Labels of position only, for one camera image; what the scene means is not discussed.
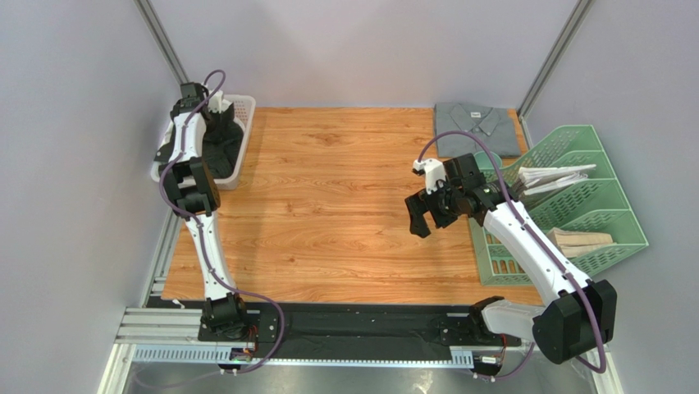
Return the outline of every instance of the gray polo shirt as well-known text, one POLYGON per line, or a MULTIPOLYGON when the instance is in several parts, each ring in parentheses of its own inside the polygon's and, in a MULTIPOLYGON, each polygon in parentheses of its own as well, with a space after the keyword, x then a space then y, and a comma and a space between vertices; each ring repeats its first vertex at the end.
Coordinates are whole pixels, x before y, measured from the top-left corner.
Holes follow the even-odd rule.
MULTIPOLYGON (((435 135, 461 130, 474 133, 487 147, 501 157, 518 157, 514 123, 506 108, 483 107, 471 103, 438 103, 434 113, 435 135)), ((441 158, 455 158, 481 150, 476 143, 461 135, 449 135, 437 141, 441 158)))

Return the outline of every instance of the white wall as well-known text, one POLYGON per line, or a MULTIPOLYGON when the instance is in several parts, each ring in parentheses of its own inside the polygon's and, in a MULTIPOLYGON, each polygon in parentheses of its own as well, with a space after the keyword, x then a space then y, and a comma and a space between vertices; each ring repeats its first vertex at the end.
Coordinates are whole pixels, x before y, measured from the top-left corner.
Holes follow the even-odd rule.
POLYGON ((95 392, 167 209, 177 84, 131 1, 0 5, 0 392, 95 392))
POLYGON ((516 107, 575 3, 153 0, 191 80, 291 107, 516 107))
POLYGON ((699 2, 596 2, 528 118, 540 140, 592 124, 651 246, 599 278, 619 293, 610 343, 627 393, 699 392, 699 2))

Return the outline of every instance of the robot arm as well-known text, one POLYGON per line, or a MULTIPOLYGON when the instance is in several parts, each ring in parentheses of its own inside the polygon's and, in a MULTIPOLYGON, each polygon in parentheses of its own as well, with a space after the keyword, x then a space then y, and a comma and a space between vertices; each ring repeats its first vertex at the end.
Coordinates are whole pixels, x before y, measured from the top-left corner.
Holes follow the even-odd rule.
POLYGON ((249 324, 240 296, 232 294, 213 277, 215 272, 224 283, 237 288, 229 274, 218 233, 216 211, 221 199, 213 176, 202 159, 203 135, 213 122, 209 108, 225 109, 223 107, 230 103, 226 103, 222 93, 218 92, 200 111, 192 113, 206 99, 208 91, 197 83, 183 84, 180 90, 182 99, 171 111, 174 144, 169 144, 170 158, 167 164, 160 166, 159 172, 167 199, 190 214, 182 215, 175 210, 178 216, 185 219, 190 230, 203 273, 206 301, 201 321, 206 332, 200 330, 199 339, 206 337, 208 341, 230 341, 231 338, 242 337, 249 324), (185 185, 184 181, 188 179, 194 181, 192 186, 185 185), (204 254, 211 267, 207 266, 204 254))
POLYGON ((596 324, 604 343, 614 331, 616 291, 607 282, 593 282, 570 263, 530 221, 524 205, 516 201, 511 190, 488 183, 478 169, 472 154, 444 163, 435 159, 415 161, 413 172, 425 176, 425 189, 405 199, 410 214, 410 232, 422 238, 430 234, 423 214, 429 212, 437 228, 447 227, 460 215, 466 215, 497 237, 532 279, 543 306, 517 305, 502 297, 491 297, 472 305, 469 316, 480 332, 473 335, 492 337, 509 334, 535 341, 551 362, 561 364, 581 355, 596 345, 592 322, 570 280, 551 257, 525 231, 503 193, 508 193, 514 207, 531 229, 543 239, 554 256, 564 264, 589 299, 596 324))

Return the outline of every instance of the wooden table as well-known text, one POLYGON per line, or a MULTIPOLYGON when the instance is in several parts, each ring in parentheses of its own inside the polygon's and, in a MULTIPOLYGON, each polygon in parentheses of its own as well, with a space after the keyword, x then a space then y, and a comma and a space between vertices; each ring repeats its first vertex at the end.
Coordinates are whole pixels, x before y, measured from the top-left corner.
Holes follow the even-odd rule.
MULTIPOLYGON (((252 133, 240 185, 222 190, 218 210, 241 289, 298 302, 541 303, 532 286, 481 286, 465 218, 410 234, 404 198, 424 187, 411 168, 433 135, 430 108, 258 108, 252 133)), ((184 226, 162 297, 203 297, 184 226)))

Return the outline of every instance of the white laundry basket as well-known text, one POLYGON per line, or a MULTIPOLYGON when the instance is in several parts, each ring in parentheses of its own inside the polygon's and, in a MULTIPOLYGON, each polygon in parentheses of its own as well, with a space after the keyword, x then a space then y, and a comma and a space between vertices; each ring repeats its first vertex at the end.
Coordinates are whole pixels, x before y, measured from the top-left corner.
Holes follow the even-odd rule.
MULTIPOLYGON (((216 179, 216 185, 219 189, 223 190, 233 190, 238 187, 238 181, 240 180, 240 170, 243 167, 243 161, 245 160, 245 152, 248 150, 248 142, 250 142, 250 132, 253 129, 253 115, 255 114, 255 99, 250 96, 239 96, 237 94, 224 94, 223 98, 233 103, 235 106, 235 117, 240 119, 243 123, 243 141, 240 144, 240 152, 238 153, 238 160, 235 162, 235 169, 231 176, 225 179, 216 179)), ((173 124, 170 122, 167 132, 162 137, 160 146, 163 146, 167 141, 170 140, 170 135, 172 134, 173 124)), ((160 181, 160 175, 158 174, 158 167, 161 163, 153 162, 151 167, 150 176, 154 181, 160 181)), ((185 179, 182 184, 184 186, 193 186, 194 180, 185 179)))

